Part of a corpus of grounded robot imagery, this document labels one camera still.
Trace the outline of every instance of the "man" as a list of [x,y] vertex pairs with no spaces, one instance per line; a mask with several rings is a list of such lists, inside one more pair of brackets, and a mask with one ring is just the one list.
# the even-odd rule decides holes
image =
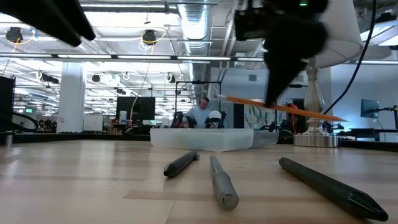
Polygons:
[[189,110],[188,116],[195,119],[197,125],[195,128],[206,128],[206,119],[210,115],[210,110],[207,109],[209,105],[209,99],[204,97],[200,100],[199,107],[195,107]]

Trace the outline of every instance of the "table surface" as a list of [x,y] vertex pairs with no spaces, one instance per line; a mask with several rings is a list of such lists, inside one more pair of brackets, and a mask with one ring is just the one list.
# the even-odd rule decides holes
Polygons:
[[[276,145],[200,151],[178,177],[164,165],[187,150],[149,142],[63,141],[0,149],[0,222],[110,223],[378,223],[329,202],[278,164],[288,157],[368,193],[398,223],[398,154],[360,149]],[[239,205],[222,210],[213,194],[210,156],[231,177]]]

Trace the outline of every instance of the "clear plastic container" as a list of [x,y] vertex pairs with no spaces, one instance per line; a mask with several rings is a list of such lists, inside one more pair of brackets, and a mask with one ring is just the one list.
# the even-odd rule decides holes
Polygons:
[[252,148],[266,147],[278,142],[279,133],[255,131]]
[[253,136],[253,129],[151,129],[150,143],[155,147],[223,152],[250,148]]

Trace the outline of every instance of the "lamp base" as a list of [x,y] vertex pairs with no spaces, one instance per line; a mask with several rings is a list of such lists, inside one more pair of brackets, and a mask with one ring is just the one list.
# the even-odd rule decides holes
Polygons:
[[294,136],[294,145],[305,147],[339,147],[340,137],[319,134],[296,134]]

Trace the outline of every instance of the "white helmet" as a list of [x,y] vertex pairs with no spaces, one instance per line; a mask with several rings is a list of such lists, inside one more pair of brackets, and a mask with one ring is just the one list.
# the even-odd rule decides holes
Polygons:
[[221,119],[221,113],[219,111],[212,111],[212,112],[210,112],[209,118],[210,119],[213,119],[213,118]]

